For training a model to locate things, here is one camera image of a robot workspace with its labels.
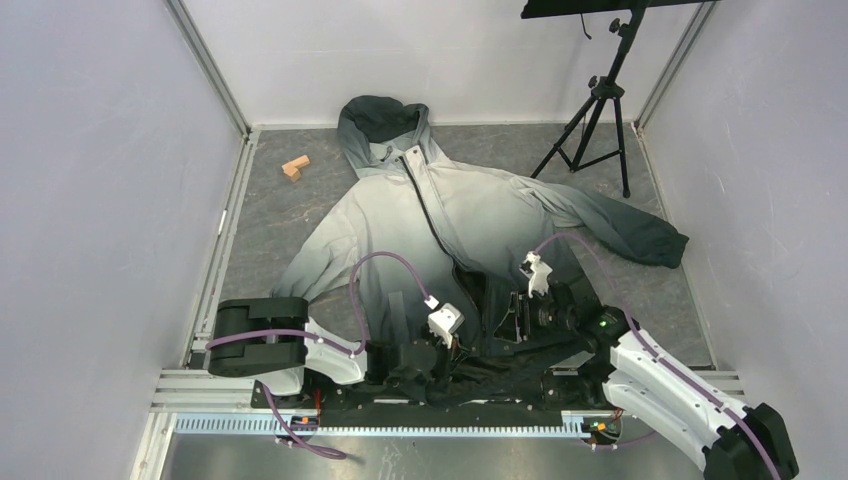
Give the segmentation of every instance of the white bracket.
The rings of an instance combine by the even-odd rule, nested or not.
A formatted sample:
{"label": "white bracket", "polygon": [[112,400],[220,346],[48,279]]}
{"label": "white bracket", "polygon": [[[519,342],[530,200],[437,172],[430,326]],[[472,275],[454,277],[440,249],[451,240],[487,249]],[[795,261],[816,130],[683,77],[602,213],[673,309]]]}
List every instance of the white bracket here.
{"label": "white bracket", "polygon": [[[717,432],[719,427],[731,428],[735,425],[735,422],[724,413],[725,408],[730,408],[740,417],[746,415],[743,410],[746,404],[743,401],[705,382],[660,347],[656,340],[644,329],[640,330],[640,334],[657,351],[659,356],[656,359],[652,357],[633,332],[628,332],[619,338],[618,346],[610,350],[610,362],[617,369],[615,373],[619,375],[610,377],[610,382],[612,383],[605,385],[605,393],[606,389],[610,389],[610,394],[616,395],[616,399],[619,402],[631,403],[634,406],[627,408],[624,405],[616,403],[616,400],[613,400],[613,398],[608,397],[613,405],[624,408],[629,413],[639,417],[643,417],[644,415],[646,417],[646,423],[664,436],[664,430],[683,428],[677,423],[680,422],[687,428],[685,433],[688,434],[690,431],[694,433],[698,441],[701,442],[701,447],[712,445],[719,438]],[[717,408],[710,403],[667,367],[661,365],[658,361],[660,358],[671,363],[691,378],[693,382],[718,397],[722,402],[722,406]],[[624,391],[629,387],[624,386],[625,384],[621,382],[628,382],[627,385],[636,385],[639,389]],[[629,398],[637,395],[650,398],[646,398],[644,401]],[[655,424],[651,424],[647,419],[652,415],[664,415],[669,417],[669,420],[665,424],[660,420],[655,421]],[[672,439],[679,436],[670,430],[669,433],[673,435],[671,437]],[[684,440],[680,445],[686,451],[687,448],[690,448],[687,445],[690,445],[693,441],[692,439]],[[703,464],[703,459],[697,461],[693,458],[693,461],[699,466]]]}
{"label": "white bracket", "polygon": [[365,379],[368,369],[368,354],[364,351],[359,355],[348,355],[324,343],[323,339],[332,340],[348,350],[359,348],[359,342],[349,342],[338,335],[321,328],[310,317],[304,330],[320,337],[319,340],[304,339],[306,345],[306,368],[323,373],[338,385],[350,385]]}
{"label": "white bracket", "polygon": [[453,334],[465,321],[462,312],[450,303],[446,303],[438,311],[427,316],[427,326],[430,331],[441,337],[448,348],[453,345]]}
{"label": "white bracket", "polygon": [[527,252],[527,257],[520,267],[521,272],[530,279],[527,283],[527,296],[533,298],[533,292],[544,296],[548,293],[548,275],[553,269],[542,261],[542,257],[535,252]]}

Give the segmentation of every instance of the jacket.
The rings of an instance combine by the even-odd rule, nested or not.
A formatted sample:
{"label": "jacket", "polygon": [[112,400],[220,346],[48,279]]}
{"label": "jacket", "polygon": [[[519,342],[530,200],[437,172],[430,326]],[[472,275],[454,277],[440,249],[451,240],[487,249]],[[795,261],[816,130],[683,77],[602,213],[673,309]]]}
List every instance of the jacket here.
{"label": "jacket", "polygon": [[[346,285],[367,253],[395,252],[436,298],[466,317],[458,332],[463,345],[496,354],[491,333],[510,292],[527,288],[519,265],[557,228],[588,227],[634,262],[680,264],[688,238],[664,220],[598,193],[453,162],[432,138],[428,113],[423,104],[373,96],[344,107],[337,135],[360,179],[303,244],[273,296],[311,301]],[[551,244],[542,257],[575,297],[594,296],[568,245]],[[374,258],[358,279],[372,339],[423,335],[429,309],[403,265]]]}

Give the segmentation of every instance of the tripod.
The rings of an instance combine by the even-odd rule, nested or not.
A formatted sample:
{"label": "tripod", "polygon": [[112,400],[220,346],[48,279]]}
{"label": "tripod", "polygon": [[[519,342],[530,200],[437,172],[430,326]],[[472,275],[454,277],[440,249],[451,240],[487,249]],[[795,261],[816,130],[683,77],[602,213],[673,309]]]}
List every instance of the tripod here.
{"label": "tripod", "polygon": [[[630,197],[630,185],[627,182],[627,158],[624,152],[624,126],[621,120],[621,96],[624,95],[624,89],[619,87],[615,83],[615,80],[618,77],[618,72],[621,71],[621,66],[624,64],[624,57],[627,56],[627,53],[630,51],[630,46],[633,45],[633,39],[636,37],[636,31],[639,30],[639,25],[642,23],[642,17],[645,16],[645,9],[650,2],[642,0],[635,3],[637,6],[630,10],[631,16],[629,24],[621,24],[620,20],[617,18],[613,20],[612,24],[610,24],[610,32],[617,33],[618,36],[621,37],[621,43],[618,45],[618,53],[615,55],[615,60],[612,62],[612,67],[610,67],[609,73],[606,77],[601,77],[600,82],[598,81],[597,76],[594,76],[591,80],[589,80],[589,88],[592,89],[592,94],[589,96],[589,99],[586,100],[586,103],[580,107],[580,110],[577,111],[574,118],[572,118],[565,126],[565,132],[561,137],[559,137],[559,140],[554,143],[551,151],[548,152],[542,160],[542,163],[536,167],[536,170],[533,171],[530,178],[538,177],[539,173],[542,172],[542,169],[545,168],[545,165],[551,161],[551,158],[553,158],[556,153],[559,153],[562,156],[562,159],[565,160],[566,165],[568,165],[568,168],[572,172],[583,170],[584,168],[591,167],[598,162],[602,162],[608,158],[618,155],[621,162],[622,195],[624,195],[624,198]],[[603,111],[607,100],[612,100],[613,106],[615,107],[615,128],[618,133],[618,150],[581,165],[580,161],[583,159],[583,154],[586,152],[586,147],[589,145],[589,139],[592,137],[592,133],[598,125],[598,119],[601,118],[601,112]],[[574,160],[572,160],[568,158],[568,155],[566,155],[565,151],[562,149],[562,144],[565,143],[565,140],[569,135],[571,135],[571,132],[577,128],[577,125],[580,124],[580,119],[586,116],[586,113],[590,108],[592,108],[592,105],[595,106],[595,109],[592,110],[592,116],[589,118],[586,130],[580,137],[580,145],[577,146],[577,152],[574,154]]]}

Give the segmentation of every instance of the purple cable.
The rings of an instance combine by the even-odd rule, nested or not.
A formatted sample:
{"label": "purple cable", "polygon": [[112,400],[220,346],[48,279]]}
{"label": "purple cable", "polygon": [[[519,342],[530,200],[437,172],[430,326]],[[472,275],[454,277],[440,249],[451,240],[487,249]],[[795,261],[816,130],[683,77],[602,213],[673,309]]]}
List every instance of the purple cable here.
{"label": "purple cable", "polygon": [[250,340],[252,338],[269,337],[271,335],[279,335],[286,337],[303,337],[308,338],[310,340],[314,340],[316,342],[321,340],[323,343],[326,343],[327,345],[335,348],[336,350],[344,353],[345,355],[356,355],[355,351],[345,348],[342,345],[339,345],[338,343],[330,340],[329,338],[323,338],[318,334],[312,332],[304,332],[303,330],[292,330],[288,328],[271,328],[268,330],[256,330],[253,332],[237,333],[235,335],[228,335],[226,337],[216,338],[215,340],[211,340],[206,343],[206,350],[211,350],[217,347],[218,345],[239,342],[242,340]]}
{"label": "purple cable", "polygon": [[265,400],[268,401],[268,406],[271,407],[271,412],[277,418],[277,421],[280,422],[280,426],[283,427],[283,430],[286,431],[289,437],[294,440],[293,447],[303,448],[304,450],[309,450],[310,452],[318,455],[319,457],[329,458],[330,460],[344,460],[347,458],[347,454],[336,450],[335,448],[330,447],[321,447],[318,445],[310,445],[306,443],[302,438],[298,437],[297,434],[292,431],[289,424],[283,419],[283,416],[280,415],[280,411],[277,410],[277,405],[274,404],[274,396],[271,395],[271,390],[268,390],[268,387],[262,385],[262,390],[265,392]]}
{"label": "purple cable", "polygon": [[[250,340],[252,338],[262,338],[262,337],[267,337],[267,336],[270,336],[270,335],[280,335],[280,336],[289,336],[289,337],[303,337],[303,338],[308,338],[310,340],[314,340],[316,342],[321,338],[320,336],[318,336],[314,333],[304,332],[303,330],[292,330],[292,329],[288,329],[288,328],[272,328],[272,329],[269,329],[269,330],[259,330],[259,331],[255,331],[255,332],[237,333],[235,335],[228,335],[226,337],[216,338],[215,340],[212,340],[212,341],[206,343],[206,349],[211,350],[211,349],[213,349],[213,348],[215,348],[219,345],[225,345],[225,344],[233,343],[233,342],[240,342],[242,340]],[[339,345],[338,343],[336,343],[336,342],[334,342],[334,341],[332,341],[328,338],[325,338],[323,341],[327,345],[335,348],[336,350],[338,350],[338,351],[340,351],[340,352],[342,352],[346,355],[353,355],[353,352],[351,350]],[[329,458],[331,460],[344,460],[345,458],[347,458],[347,454],[345,454],[344,452],[340,452],[339,450],[336,450],[336,449],[330,448],[330,447],[319,447],[319,446],[309,445],[302,438],[298,437],[297,434],[295,434],[294,431],[291,429],[291,427],[289,427],[289,425],[286,423],[286,421],[283,420],[283,416],[280,415],[279,410],[277,410],[277,405],[274,403],[274,397],[273,397],[273,395],[271,395],[271,390],[269,390],[268,387],[265,386],[264,384],[262,385],[262,389],[265,392],[265,400],[268,401],[268,406],[271,407],[271,412],[277,418],[277,421],[280,422],[280,426],[283,427],[283,430],[286,431],[286,434],[288,434],[288,436],[290,436],[292,438],[292,440],[294,440],[295,443],[292,446],[297,446],[298,448],[304,448],[304,449],[309,450],[310,452],[314,453],[315,455],[320,455],[324,458]]]}
{"label": "purple cable", "polygon": [[[710,392],[709,390],[707,390],[704,387],[702,387],[701,385],[699,385],[698,382],[696,382],[695,380],[690,378],[689,375],[686,375],[685,373],[683,373],[679,368],[674,366],[671,362],[669,362],[665,358],[657,359],[657,357],[659,356],[659,353],[656,350],[654,350],[654,348],[650,345],[650,343],[648,343],[648,341],[645,340],[645,337],[643,337],[642,334],[639,333],[639,329],[636,328],[636,324],[633,322],[633,316],[630,315],[630,308],[627,306],[627,302],[625,302],[624,299],[621,298],[621,296],[618,294],[618,288],[616,288],[615,282],[613,281],[612,275],[610,275],[609,270],[607,269],[606,263],[603,260],[601,260],[601,257],[598,256],[598,253],[589,245],[588,242],[586,242],[580,236],[574,235],[573,233],[559,232],[559,233],[555,233],[555,234],[551,235],[550,237],[546,238],[533,251],[536,254],[539,254],[542,251],[543,248],[547,247],[548,244],[550,244],[551,242],[553,242],[557,238],[570,238],[572,240],[576,240],[578,243],[583,245],[586,248],[586,250],[589,251],[589,253],[592,255],[592,258],[595,259],[595,263],[597,263],[598,267],[600,267],[601,273],[604,275],[604,279],[609,284],[610,289],[612,289],[613,297],[618,302],[618,304],[621,305],[621,310],[624,312],[624,318],[627,319],[627,325],[630,327],[630,331],[633,332],[633,336],[635,336],[636,339],[639,341],[639,343],[642,344],[642,347],[645,348],[645,351],[650,353],[651,356],[654,359],[656,359],[661,365],[663,365],[668,370],[670,370],[671,373],[673,373],[679,379],[683,380],[683,382],[685,382],[687,385],[689,385],[690,387],[695,389],[695,391],[697,391],[699,394],[701,394],[710,403],[715,405],[717,408],[722,408],[724,403],[721,401],[721,399],[719,399],[718,397],[713,395],[712,392]],[[730,408],[725,408],[723,410],[723,412],[725,414],[727,414],[727,416],[730,417],[731,420],[736,422],[736,424],[739,425],[739,428],[742,429],[742,431],[745,433],[745,435],[748,437],[748,439],[751,440],[751,443],[754,445],[754,448],[757,450],[757,453],[760,454],[760,457],[763,459],[763,463],[765,463],[766,468],[768,468],[768,471],[771,474],[772,478],[774,480],[780,480],[780,474],[777,472],[777,467],[775,466],[774,461],[772,461],[771,457],[769,457],[769,454],[766,451],[765,446],[763,446],[762,442],[760,442],[760,439],[757,438],[757,436],[754,434],[754,432],[751,430],[751,428],[748,427],[748,425],[745,423],[745,421],[742,420],[742,418],[740,418],[739,415],[737,415]]]}
{"label": "purple cable", "polygon": [[348,282],[347,291],[350,294],[350,303],[353,305],[353,313],[356,315],[356,319],[359,320],[359,333],[362,337],[362,341],[359,344],[359,347],[354,350],[354,355],[359,355],[365,350],[365,341],[371,339],[371,335],[368,334],[368,323],[365,321],[365,315],[362,313],[362,310],[359,308],[359,304],[356,302],[356,274],[359,272],[359,268],[366,261],[374,258],[374,257],[392,257],[395,260],[402,263],[409,273],[412,274],[412,277],[415,278],[415,283],[418,284],[418,289],[421,290],[421,295],[424,295],[424,300],[430,298],[430,293],[427,292],[427,289],[424,287],[424,282],[421,280],[421,276],[418,275],[418,272],[415,270],[415,267],[412,266],[405,258],[401,257],[397,253],[392,252],[371,252],[368,255],[360,258],[358,262],[353,266],[353,270],[350,271],[350,281]]}

